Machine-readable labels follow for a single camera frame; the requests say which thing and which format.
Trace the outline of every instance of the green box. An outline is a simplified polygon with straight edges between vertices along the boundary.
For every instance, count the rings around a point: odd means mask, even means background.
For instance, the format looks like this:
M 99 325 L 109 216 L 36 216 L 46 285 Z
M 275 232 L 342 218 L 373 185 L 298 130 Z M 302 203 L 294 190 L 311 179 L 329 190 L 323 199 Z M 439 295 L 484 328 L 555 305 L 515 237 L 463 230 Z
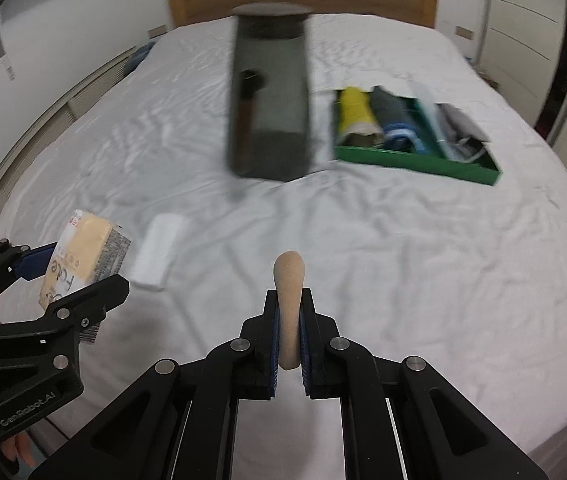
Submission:
M 341 107 L 339 105 L 339 92 L 336 93 L 333 105 L 333 130 L 337 139 L 339 123 L 341 118 Z M 479 184 L 495 185 L 501 170 L 490 155 L 486 146 L 486 154 L 475 162 L 457 162 L 448 160 L 443 155 L 435 134 L 423 114 L 419 102 L 416 99 L 402 97 L 406 108 L 417 124 L 419 131 L 417 135 L 430 152 L 428 155 L 420 153 L 393 152 L 380 148 L 357 148 L 356 146 L 335 145 L 335 156 L 339 160 L 357 162 L 359 164 L 375 164 L 386 168 L 404 168 L 406 170 L 419 171 L 420 173 L 432 173 L 443 176 L 451 176 L 459 180 L 468 180 Z

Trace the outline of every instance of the wooden stick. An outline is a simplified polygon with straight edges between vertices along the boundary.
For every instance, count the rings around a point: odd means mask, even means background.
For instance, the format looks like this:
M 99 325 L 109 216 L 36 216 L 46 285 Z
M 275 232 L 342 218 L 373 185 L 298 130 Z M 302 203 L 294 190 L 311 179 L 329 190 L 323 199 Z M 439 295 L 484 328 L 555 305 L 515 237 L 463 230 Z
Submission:
M 273 269 L 279 300 L 279 366 L 292 370 L 301 364 L 299 306 L 306 267 L 296 251 L 281 254 Z

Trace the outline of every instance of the dark cloth roll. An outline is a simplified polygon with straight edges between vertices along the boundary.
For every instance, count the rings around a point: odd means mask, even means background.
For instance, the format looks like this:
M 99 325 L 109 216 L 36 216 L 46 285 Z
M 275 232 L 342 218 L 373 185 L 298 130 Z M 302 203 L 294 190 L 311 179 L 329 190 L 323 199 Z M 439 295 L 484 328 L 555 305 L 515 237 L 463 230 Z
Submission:
M 406 110 L 403 100 L 380 86 L 375 86 L 370 92 L 369 105 L 385 134 L 393 130 L 417 132 L 417 125 Z

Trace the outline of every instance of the white eraser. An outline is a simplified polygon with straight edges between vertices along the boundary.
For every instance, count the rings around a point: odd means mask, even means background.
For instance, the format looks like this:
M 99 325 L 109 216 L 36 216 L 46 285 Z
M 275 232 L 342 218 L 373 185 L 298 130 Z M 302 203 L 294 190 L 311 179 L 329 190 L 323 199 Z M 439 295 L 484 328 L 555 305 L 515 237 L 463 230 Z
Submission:
M 175 257 L 175 245 L 188 224 L 185 216 L 162 213 L 150 222 L 128 279 L 137 285 L 161 290 L 168 267 Z

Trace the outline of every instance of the white bed sheet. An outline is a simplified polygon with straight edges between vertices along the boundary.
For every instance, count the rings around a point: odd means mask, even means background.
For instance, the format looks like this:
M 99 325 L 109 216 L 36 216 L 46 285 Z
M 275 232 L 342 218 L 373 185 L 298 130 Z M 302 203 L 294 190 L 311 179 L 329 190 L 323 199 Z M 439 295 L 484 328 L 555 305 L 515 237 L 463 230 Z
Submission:
M 167 34 L 26 171 L 0 237 L 57 240 L 76 208 L 141 241 L 152 218 L 188 218 L 166 289 L 132 286 L 94 346 L 84 394 L 52 419 L 76 432 L 153 362 L 202 358 L 260 313 L 272 263 L 307 265 L 318 312 L 392 360 L 425 357 L 523 450 L 567 424 L 567 173 L 553 151 L 428 28 L 374 16 L 310 19 L 315 172 L 282 184 L 225 168 L 231 19 Z M 329 161 L 327 90 L 425 83 L 492 138 L 495 187 Z M 133 242 L 122 274 L 134 260 Z M 38 284 L 0 319 L 41 314 Z M 280 372 L 272 402 L 242 402 L 234 478 L 343 478 L 338 402 Z

